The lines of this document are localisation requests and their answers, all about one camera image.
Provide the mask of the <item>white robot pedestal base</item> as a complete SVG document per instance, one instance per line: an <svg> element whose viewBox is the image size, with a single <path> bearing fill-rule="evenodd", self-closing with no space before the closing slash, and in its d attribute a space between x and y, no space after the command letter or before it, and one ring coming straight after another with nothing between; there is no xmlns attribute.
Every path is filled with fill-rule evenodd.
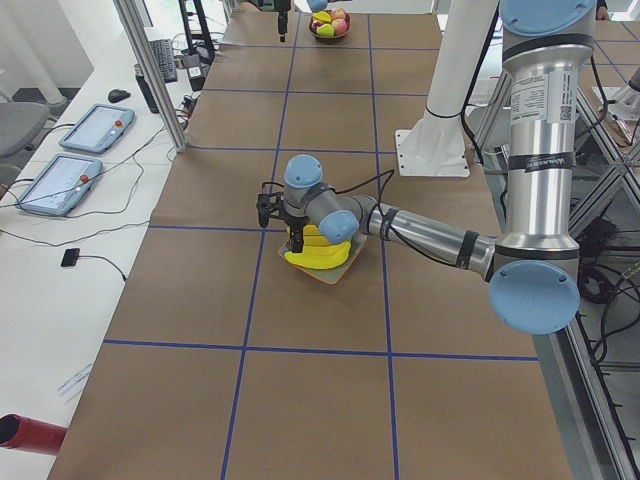
<svg viewBox="0 0 640 480"><path fill-rule="evenodd" d="M461 115L484 45L493 35L497 11L497 0L451 3L424 114L411 129L395 132L402 176L470 175Z"/></svg>

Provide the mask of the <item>black computer mouse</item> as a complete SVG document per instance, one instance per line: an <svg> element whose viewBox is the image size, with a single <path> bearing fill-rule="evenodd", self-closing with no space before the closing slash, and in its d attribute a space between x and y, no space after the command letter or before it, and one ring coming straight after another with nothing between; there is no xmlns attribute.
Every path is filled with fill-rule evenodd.
<svg viewBox="0 0 640 480"><path fill-rule="evenodd" d="M123 90L123 89L113 89L111 90L108 95L107 95L107 99L110 103L119 103L125 99L128 99L131 96L131 93Z"/></svg>

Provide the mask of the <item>wicker fruit basket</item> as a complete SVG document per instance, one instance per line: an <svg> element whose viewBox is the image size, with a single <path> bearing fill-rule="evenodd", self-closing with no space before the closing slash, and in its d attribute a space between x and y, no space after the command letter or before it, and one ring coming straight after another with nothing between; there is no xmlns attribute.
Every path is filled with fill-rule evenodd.
<svg viewBox="0 0 640 480"><path fill-rule="evenodd" d="M335 40L349 33L350 15L346 11L322 11L311 16L308 29L318 39Z"/></svg>

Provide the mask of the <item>upper blue teach pendant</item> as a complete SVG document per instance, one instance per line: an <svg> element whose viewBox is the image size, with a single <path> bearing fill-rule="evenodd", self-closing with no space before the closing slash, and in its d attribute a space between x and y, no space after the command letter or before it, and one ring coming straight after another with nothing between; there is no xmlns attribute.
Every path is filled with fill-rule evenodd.
<svg viewBox="0 0 640 480"><path fill-rule="evenodd" d="M126 133L135 116L129 108L94 104L58 144L72 151L102 154Z"/></svg>

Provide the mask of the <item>brown paper table mat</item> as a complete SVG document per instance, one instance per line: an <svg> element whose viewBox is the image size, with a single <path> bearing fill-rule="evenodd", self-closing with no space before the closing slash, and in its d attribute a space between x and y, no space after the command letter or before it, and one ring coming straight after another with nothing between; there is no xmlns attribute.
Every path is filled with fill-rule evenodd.
<svg viewBox="0 0 640 480"><path fill-rule="evenodd" d="M367 240L334 286L255 202L295 154L338 189L396 163L440 44L431 15L230 23L54 479L568 479L532 339L476 275Z"/></svg>

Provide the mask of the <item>blue teach pendant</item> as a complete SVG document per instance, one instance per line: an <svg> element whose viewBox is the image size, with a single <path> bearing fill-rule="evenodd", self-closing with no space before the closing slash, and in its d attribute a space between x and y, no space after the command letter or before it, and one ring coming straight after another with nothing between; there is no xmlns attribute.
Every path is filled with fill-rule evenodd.
<svg viewBox="0 0 640 480"><path fill-rule="evenodd" d="M59 153L20 195L16 206L32 214L64 216L80 203L102 171L99 159Z"/></svg>
<svg viewBox="0 0 640 480"><path fill-rule="evenodd" d="M72 151L102 154L126 133L135 116L129 108L94 104L58 144Z"/></svg>

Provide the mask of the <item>grey square plate orange rim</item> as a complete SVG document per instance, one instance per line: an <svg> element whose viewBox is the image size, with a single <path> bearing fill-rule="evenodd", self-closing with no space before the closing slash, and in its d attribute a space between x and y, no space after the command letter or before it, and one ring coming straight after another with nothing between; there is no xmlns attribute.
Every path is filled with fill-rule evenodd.
<svg viewBox="0 0 640 480"><path fill-rule="evenodd" d="M293 268L296 268L302 271L303 273L311 276L312 278L322 283L325 283L327 285L334 285L346 274L346 272L351 268L353 263L358 258L362 248L364 247L364 244L366 243L366 236L363 234L356 234L352 237L351 240L348 240L348 241L351 242L351 249L350 249L350 253L347 261L338 267L328 269L328 270L315 270L315 269L303 268L303 267L294 266L288 263L284 258L284 253L286 251L290 251L290 246L288 242L285 242L279 247L278 255L288 265L292 266Z"/></svg>

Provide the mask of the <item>lower blue teach pendant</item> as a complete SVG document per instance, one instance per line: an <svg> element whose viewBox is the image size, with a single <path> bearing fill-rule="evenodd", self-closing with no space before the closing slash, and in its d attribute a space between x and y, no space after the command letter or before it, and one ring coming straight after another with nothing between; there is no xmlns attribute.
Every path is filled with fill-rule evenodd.
<svg viewBox="0 0 640 480"><path fill-rule="evenodd" d="M32 214L64 216L80 203L102 171L99 159L59 153L20 195L16 206Z"/></svg>

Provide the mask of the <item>black keyboard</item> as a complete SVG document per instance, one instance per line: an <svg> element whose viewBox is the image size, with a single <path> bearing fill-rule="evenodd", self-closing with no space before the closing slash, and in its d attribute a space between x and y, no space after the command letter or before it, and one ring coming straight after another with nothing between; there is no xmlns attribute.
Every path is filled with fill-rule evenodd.
<svg viewBox="0 0 640 480"><path fill-rule="evenodd" d="M151 40L149 42L151 52L158 65L161 77L165 83L178 80L177 67L174 61L173 46L169 39Z"/></svg>

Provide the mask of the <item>green pear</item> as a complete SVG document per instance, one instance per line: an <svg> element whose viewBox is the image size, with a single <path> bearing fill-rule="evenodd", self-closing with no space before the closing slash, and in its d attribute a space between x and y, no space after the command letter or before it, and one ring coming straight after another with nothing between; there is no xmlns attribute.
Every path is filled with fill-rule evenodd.
<svg viewBox="0 0 640 480"><path fill-rule="evenodd" d="M315 33L321 37L333 37L335 30L332 24L322 24L316 28Z"/></svg>

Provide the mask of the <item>yellow banana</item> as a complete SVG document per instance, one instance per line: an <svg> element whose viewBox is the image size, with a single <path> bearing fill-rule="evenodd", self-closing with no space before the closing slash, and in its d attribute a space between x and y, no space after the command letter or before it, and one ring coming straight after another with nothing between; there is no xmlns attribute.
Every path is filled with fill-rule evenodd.
<svg viewBox="0 0 640 480"><path fill-rule="evenodd" d="M284 258L294 266L315 270L328 270L344 264L348 259L350 249L350 241L326 246L308 245L305 243L301 253L286 251Z"/></svg>
<svg viewBox="0 0 640 480"><path fill-rule="evenodd" d="M302 229L302 234L302 242L304 247L325 247L331 245L331 242L321 234L319 228L316 225L305 225Z"/></svg>

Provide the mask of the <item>aluminium frame post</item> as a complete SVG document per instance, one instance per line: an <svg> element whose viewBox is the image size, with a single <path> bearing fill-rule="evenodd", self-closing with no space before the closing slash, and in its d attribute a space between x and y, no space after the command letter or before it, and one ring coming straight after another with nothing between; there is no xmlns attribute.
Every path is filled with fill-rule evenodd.
<svg viewBox="0 0 640 480"><path fill-rule="evenodd" d="M136 60L151 90L159 115L177 152L187 146L184 131L177 119L174 105L165 87L143 26L141 16L133 0L114 0L120 22L129 39Z"/></svg>

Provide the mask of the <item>red cylinder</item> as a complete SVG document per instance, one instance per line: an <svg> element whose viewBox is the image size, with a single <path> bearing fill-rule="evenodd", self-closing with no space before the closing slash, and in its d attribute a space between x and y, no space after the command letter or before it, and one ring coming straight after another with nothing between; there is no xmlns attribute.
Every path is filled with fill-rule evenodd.
<svg viewBox="0 0 640 480"><path fill-rule="evenodd" d="M1 447L31 453L57 455L67 428L17 414L1 418Z"/></svg>

